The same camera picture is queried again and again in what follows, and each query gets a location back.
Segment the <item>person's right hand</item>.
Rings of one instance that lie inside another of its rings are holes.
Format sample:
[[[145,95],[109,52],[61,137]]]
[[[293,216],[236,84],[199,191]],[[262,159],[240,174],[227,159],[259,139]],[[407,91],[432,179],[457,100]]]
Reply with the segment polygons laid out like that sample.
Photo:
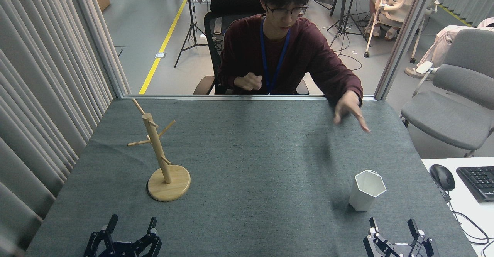
[[[260,90],[262,87],[262,79],[263,76],[249,72],[245,76],[237,76],[233,80],[233,84],[246,91]]]

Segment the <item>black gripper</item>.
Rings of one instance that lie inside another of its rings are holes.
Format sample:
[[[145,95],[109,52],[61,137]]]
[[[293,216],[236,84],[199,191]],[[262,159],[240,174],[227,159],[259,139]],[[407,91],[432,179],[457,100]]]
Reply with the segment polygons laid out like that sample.
[[[92,232],[83,254],[84,257],[96,257],[101,241],[104,242],[106,249],[99,254],[99,257],[157,257],[162,240],[157,236],[156,217],[151,218],[147,233],[134,243],[113,242],[111,234],[117,222],[118,216],[113,214],[106,227],[99,232]]]
[[[379,234],[375,217],[369,219],[369,234],[363,239],[368,257],[422,257],[420,250],[425,250],[426,257],[439,257],[436,241],[418,229],[415,220],[409,219],[407,225],[413,237],[411,245],[407,243],[390,243]]]

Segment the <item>person's left hand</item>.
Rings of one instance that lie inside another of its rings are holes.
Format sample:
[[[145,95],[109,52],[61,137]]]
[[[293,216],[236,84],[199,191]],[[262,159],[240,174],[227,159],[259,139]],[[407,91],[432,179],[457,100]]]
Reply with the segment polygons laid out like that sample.
[[[335,106],[335,116],[333,122],[338,125],[341,123],[341,119],[344,115],[351,113],[359,122],[360,128],[367,133],[370,133],[370,129],[364,118],[363,112],[360,109],[360,100],[356,92],[348,90],[338,100]]]

